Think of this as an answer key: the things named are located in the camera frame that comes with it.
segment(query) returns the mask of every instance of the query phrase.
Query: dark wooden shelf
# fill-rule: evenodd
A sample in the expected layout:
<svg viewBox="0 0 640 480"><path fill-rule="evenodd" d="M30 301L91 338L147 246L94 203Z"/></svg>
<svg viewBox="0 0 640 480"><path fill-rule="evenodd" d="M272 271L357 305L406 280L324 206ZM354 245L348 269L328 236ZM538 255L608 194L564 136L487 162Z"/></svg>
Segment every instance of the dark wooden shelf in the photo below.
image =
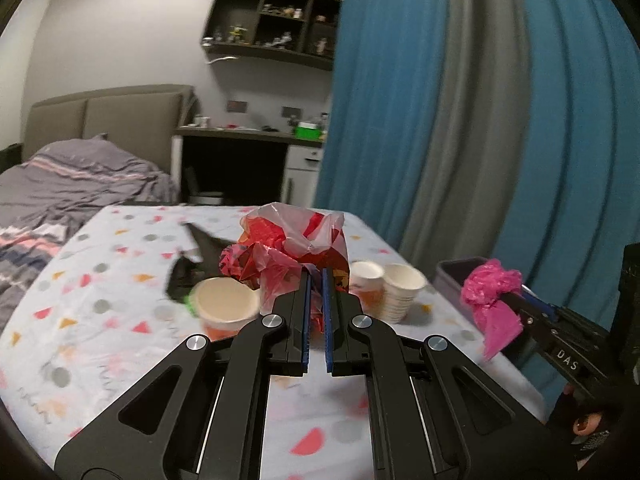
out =
<svg viewBox="0 0 640 480"><path fill-rule="evenodd" d="M327 22L314 22L319 14L327 16L334 22L340 13L341 0L215 0L212 4L207 23L203 31L203 38L212 38L215 34L221 34L226 38L230 28L241 26L246 29L242 38L247 44L215 42L211 46L203 46L203 49L211 54L223 54L225 56L246 56L273 59L288 63L301 64L331 71L334 68L334 59L330 56L317 56L312 54L313 45L321 38L328 39L327 50L333 52L337 34L337 25ZM273 14L262 10L264 4L272 4L275 7L295 6L303 9L302 18L292 18L282 14ZM290 32L292 35L292 50L281 50L262 46L262 44L281 37L281 34Z"/></svg>
<svg viewBox="0 0 640 480"><path fill-rule="evenodd" d="M292 18L291 16L284 16L282 14L273 14L272 12L264 12L263 10L260 11L260 15L272 16L273 18L282 18L283 20L291 20L293 22L305 23L305 20L303 18Z"/></svg>
<svg viewBox="0 0 640 480"><path fill-rule="evenodd" d="M286 63L297 63L319 68L320 70L333 70L334 60L330 57L314 56L313 54L303 54L294 50L283 50L270 46L243 45L239 43L216 42L210 47L206 47L208 52L225 54L228 56L261 57L263 59L273 59Z"/></svg>

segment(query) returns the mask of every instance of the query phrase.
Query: white tablecloth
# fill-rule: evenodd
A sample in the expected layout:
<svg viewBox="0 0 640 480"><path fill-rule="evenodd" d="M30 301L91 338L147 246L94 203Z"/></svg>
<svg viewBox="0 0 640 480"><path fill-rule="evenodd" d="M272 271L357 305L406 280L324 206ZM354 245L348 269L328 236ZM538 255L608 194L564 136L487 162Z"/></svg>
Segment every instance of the white tablecloth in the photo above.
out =
<svg viewBox="0 0 640 480"><path fill-rule="evenodd" d="M172 349L202 329L164 287L177 251L196 253L180 222L237 239L252 208L107 207L43 270L0 336L0 396L25 437L53 465L72 436ZM349 259L404 262L359 218L345 214ZM482 338L430 286L400 335L446 336L480 362ZM261 478L373 478L362 377L332 378L324 341L312 339L309 373L273 378ZM542 396L502 355L482 367L542 418Z"/></svg>

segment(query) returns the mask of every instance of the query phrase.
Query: striped blanket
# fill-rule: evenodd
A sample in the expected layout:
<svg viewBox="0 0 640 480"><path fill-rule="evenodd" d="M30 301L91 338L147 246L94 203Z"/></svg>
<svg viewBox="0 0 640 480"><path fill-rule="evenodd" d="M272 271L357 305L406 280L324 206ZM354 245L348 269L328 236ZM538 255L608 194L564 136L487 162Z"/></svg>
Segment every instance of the striped blanket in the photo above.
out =
<svg viewBox="0 0 640 480"><path fill-rule="evenodd" d="M100 137L53 142L0 175L0 332L50 259L91 217L126 200L170 202L157 166Z"/></svg>

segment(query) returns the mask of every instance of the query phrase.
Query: blue curtain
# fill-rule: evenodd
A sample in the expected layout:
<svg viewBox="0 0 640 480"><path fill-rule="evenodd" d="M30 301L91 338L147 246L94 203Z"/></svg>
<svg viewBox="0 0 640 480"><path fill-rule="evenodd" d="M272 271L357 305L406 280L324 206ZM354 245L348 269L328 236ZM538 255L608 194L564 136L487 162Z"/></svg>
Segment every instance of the blue curtain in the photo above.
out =
<svg viewBox="0 0 640 480"><path fill-rule="evenodd" d="M433 124L448 0L344 0L316 206L400 243Z"/></svg>
<svg viewBox="0 0 640 480"><path fill-rule="evenodd" d="M494 256L542 298L608 328L640 221L640 56L611 0L524 0L530 122ZM564 380L523 372L552 406Z"/></svg>

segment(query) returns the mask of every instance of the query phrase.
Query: hand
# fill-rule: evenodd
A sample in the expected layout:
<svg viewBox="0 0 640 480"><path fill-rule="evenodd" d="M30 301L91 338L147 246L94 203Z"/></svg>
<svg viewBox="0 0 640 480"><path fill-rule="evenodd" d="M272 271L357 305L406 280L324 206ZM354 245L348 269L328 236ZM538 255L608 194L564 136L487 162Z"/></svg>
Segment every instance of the hand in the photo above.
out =
<svg viewBox="0 0 640 480"><path fill-rule="evenodd" d="M640 386L609 388L597 398L579 405L568 384L547 426L564 442L576 442L580 480L640 478Z"/></svg>

